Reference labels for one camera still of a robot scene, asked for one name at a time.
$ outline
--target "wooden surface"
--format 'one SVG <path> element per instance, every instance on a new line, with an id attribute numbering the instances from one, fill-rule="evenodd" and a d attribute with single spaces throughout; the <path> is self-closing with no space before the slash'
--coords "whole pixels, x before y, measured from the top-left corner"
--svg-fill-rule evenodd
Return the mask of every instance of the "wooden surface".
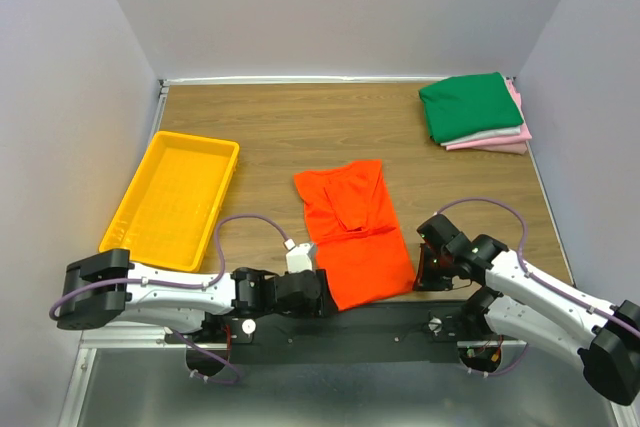
<path id="1" fill-rule="evenodd" d="M 446 152 L 428 136 L 418 89 L 424 84 L 277 84 L 172 86 L 161 129 L 234 140 L 237 171 L 220 218 L 258 212 L 272 217 L 297 242 L 308 240 L 293 175 L 382 159 L 384 177 L 414 266 L 415 229 L 443 204 L 460 197 L 500 199 L 529 223 L 525 257 L 568 282 L 569 273 L 528 155 Z M 469 237 L 486 233 L 515 248 L 520 227 L 511 214 L 486 203 L 448 212 Z M 227 267 L 282 273 L 278 233 L 259 220 L 225 226 Z M 202 272 L 216 271 L 213 242 Z M 471 288 L 412 293 L 406 298 L 466 298 Z"/>

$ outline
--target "yellow tray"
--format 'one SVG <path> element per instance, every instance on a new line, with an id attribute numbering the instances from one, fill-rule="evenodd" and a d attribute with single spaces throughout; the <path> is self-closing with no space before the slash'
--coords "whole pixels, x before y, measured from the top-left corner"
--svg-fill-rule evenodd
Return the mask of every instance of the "yellow tray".
<path id="1" fill-rule="evenodd" d="M 129 249 L 136 262 L 197 272 L 239 150 L 226 140 L 156 133 L 100 252 Z"/>

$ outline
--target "orange shirt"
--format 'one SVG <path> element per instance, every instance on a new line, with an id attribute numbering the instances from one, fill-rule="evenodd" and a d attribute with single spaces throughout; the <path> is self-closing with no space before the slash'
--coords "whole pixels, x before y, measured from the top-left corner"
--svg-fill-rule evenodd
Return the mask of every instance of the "orange shirt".
<path id="1" fill-rule="evenodd" d="M 380 160 L 294 176 L 304 218 L 340 310 L 409 292 L 415 272 Z"/>

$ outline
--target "green shirt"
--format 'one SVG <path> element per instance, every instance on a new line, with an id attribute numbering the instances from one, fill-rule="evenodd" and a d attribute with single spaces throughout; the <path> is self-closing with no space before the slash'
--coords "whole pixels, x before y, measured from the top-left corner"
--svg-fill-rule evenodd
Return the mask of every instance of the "green shirt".
<path id="1" fill-rule="evenodd" d="M 438 144 L 524 122 L 498 72 L 450 77 L 419 93 L 429 134 Z"/>

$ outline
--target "white wall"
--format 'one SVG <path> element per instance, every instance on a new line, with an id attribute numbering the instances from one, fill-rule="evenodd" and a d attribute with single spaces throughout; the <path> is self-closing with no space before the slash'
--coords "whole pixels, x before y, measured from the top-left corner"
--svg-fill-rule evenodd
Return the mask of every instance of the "white wall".
<path id="1" fill-rule="evenodd" d="M 517 86 L 578 286 L 640 302 L 640 0 L 561 0 Z"/>
<path id="2" fill-rule="evenodd" d="M 515 75 L 559 0 L 118 0 L 163 78 Z"/>
<path id="3" fill-rule="evenodd" d="M 0 0 L 0 425 L 56 425 L 78 347 L 47 310 L 143 152 L 157 81 L 116 0 Z"/>

